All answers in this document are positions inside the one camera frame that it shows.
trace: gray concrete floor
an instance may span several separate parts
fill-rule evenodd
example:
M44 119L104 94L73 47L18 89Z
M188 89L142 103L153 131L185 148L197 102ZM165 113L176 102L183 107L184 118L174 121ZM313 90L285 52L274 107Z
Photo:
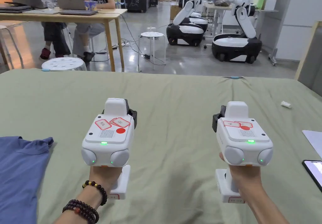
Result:
M142 32L147 31L147 27L157 27L158 31L165 34L166 25L169 24L170 3L161 2L155 8L149 8L146 13L126 13L121 19L121 35L123 39L135 40ZM110 22L112 43L117 44L116 27L114 22ZM73 36L75 24L69 24L68 28ZM39 22L25 22L18 26L10 27L18 48L23 57L24 68L41 68L42 62L39 55L44 47L43 29ZM0 59L0 73L8 71L12 68L21 68L20 60L13 47L8 32L2 32L4 41L9 49L12 58L12 64L4 65L2 58ZM211 39L207 38L206 42L211 43ZM163 40L156 41L155 56L164 60ZM125 72L137 72L137 45L132 42L132 48L123 47L123 55L125 62ZM140 50L149 54L149 39L142 38ZM94 50L106 51L105 35L100 34L94 37ZM119 50L114 50L114 60L116 71L121 71ZM95 56L95 61L91 62L88 67L93 71L110 71L110 63L108 54L99 54ZM160 60L156 60L156 64L163 64ZM202 75L202 76L253 76L253 77L272 77L272 78L294 78L298 63L295 62L279 62L278 65L272 66L266 54L261 53L257 61L250 64L219 62L211 52L211 47L204 49L202 45L199 47L189 46L170 46L166 42L166 65L155 66L146 59L140 57L140 70L142 73L152 74L177 74L177 75Z

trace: green bedsheet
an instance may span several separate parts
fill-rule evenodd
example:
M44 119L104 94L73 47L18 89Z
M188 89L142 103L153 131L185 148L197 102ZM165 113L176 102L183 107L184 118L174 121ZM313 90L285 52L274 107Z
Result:
M107 98L138 112L126 200L99 209L99 223L252 224L247 205L224 204L214 177L218 157L212 115L245 101L274 144L263 185L290 223L322 222L322 193L301 165L319 160L302 130L322 131L322 98L288 79L12 70L0 75L1 136L52 136L39 191L38 223L52 223L82 190L89 167L81 143ZM280 106L289 102L292 109Z

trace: person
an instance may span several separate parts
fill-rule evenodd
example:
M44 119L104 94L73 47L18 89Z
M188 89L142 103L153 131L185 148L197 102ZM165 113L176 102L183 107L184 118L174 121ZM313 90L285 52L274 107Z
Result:
M219 157L225 161L222 153ZM229 169L241 197L251 208L259 224L289 224L265 192L261 183L260 167L230 165Z
M93 1L97 1L97 9L115 9L115 0ZM104 24L78 23L75 28L73 54L82 58L85 64L90 63L95 53L90 51L89 39L104 31Z
M91 166L89 181L95 181L104 188L106 193L110 193L121 173L122 168ZM103 200L103 196L96 187L87 185L76 199L97 209ZM88 224L88 221L76 214L75 211L66 210L54 224Z
M260 167L229 166L233 181L239 189L241 197L251 208L259 224L290 224L283 214L268 197L261 183ZM90 181L101 183L107 193L116 183L122 172L122 168L91 167ZM97 209L102 202L102 195L93 186L86 186L77 197L91 207ZM55 224L86 224L87 221L74 211L65 211Z
M42 1L44 5L47 6L48 0ZM43 27L45 46L41 51L40 59L49 59L51 54L50 47L52 44L54 46L56 58L64 57L64 55L70 54L70 50L63 33L63 29L66 27L66 25L58 22L41 22L41 25Z

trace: hand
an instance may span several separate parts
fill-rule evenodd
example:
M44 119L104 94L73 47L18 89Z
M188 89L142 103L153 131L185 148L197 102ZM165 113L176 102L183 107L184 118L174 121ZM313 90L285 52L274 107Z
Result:
M249 193L263 189L260 177L260 167L232 166L229 165L231 177L239 189L241 197L247 201Z
M95 181L96 184L101 185L109 193L121 173L122 168L91 166L89 180Z

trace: phone screen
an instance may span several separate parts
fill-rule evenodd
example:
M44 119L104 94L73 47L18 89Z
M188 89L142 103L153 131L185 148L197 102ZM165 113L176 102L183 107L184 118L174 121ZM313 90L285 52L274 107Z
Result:
M315 179L322 186L322 161L304 161L310 172L313 174Z

